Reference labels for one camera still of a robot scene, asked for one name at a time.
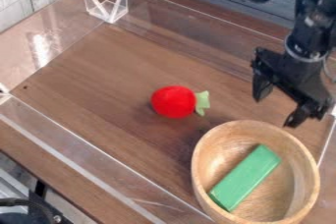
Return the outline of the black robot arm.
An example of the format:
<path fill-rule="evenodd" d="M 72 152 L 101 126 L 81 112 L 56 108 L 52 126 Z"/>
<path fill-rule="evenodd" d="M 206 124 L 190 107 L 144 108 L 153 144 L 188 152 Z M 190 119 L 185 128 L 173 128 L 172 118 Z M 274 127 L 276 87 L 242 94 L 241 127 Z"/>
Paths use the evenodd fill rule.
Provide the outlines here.
<path fill-rule="evenodd" d="M 256 49 L 252 95 L 260 101 L 278 88 L 290 97 L 296 109 L 284 125 L 294 128 L 309 118 L 320 120 L 334 104 L 321 71 L 336 49 L 336 0 L 294 0 L 293 30 L 284 46 L 282 53 Z"/>

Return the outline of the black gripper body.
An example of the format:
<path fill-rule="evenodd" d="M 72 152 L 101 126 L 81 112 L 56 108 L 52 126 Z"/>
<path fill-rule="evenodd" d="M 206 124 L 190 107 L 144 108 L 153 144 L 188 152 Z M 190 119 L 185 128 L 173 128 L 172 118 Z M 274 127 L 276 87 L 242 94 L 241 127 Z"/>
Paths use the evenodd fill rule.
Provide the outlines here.
<path fill-rule="evenodd" d="M 276 86 L 296 102 L 296 106 L 313 101 L 317 106 L 316 117 L 321 120 L 334 104 L 333 97 L 322 83 L 320 62 L 301 62 L 288 53 L 277 53 L 266 48 L 257 47 L 252 69 L 268 67 L 273 71 L 273 87 Z"/>

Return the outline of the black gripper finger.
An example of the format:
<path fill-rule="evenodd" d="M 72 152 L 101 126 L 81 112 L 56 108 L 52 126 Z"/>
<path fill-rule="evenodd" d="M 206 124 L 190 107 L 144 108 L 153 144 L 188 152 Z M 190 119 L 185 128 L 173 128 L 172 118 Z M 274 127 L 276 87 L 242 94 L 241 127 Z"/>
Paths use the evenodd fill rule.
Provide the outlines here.
<path fill-rule="evenodd" d="M 288 116 L 284 126 L 296 128 L 308 118 L 314 118 L 317 112 L 317 106 L 313 101 L 305 101 L 300 103 Z"/>
<path fill-rule="evenodd" d="M 260 102 L 273 91 L 273 71 L 268 67 L 253 69 L 252 96 Z"/>

